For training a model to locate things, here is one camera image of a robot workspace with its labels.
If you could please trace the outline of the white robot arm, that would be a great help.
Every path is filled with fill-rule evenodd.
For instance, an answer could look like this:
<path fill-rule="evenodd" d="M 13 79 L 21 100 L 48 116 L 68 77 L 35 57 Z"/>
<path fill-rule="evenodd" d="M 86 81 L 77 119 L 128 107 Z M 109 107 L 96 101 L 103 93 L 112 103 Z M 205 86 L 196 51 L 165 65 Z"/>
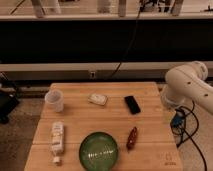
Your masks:
<path fill-rule="evenodd" d="M 168 70 L 165 74 L 166 85 L 161 91 L 163 105 L 178 108 L 188 98 L 213 115 L 213 87 L 205 82 L 207 77 L 208 68 L 200 61 Z"/>

